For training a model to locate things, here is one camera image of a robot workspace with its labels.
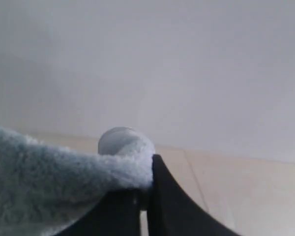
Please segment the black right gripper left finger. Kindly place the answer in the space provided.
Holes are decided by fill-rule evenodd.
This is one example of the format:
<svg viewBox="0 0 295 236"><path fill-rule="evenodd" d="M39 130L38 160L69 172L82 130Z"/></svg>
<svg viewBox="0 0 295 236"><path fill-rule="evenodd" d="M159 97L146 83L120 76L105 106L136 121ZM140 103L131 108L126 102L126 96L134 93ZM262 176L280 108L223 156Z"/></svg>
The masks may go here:
<svg viewBox="0 0 295 236"><path fill-rule="evenodd" d="M139 236L140 204L136 190L107 194L85 216L58 236Z"/></svg>

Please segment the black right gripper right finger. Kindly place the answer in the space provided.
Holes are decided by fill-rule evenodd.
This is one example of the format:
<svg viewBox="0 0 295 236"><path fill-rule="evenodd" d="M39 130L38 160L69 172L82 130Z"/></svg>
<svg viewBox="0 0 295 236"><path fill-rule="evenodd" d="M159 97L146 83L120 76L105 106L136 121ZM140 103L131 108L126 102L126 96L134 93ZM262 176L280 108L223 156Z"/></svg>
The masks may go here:
<svg viewBox="0 0 295 236"><path fill-rule="evenodd" d="M197 205L180 187L162 157L153 156L153 188L147 209L150 236L237 236Z"/></svg>

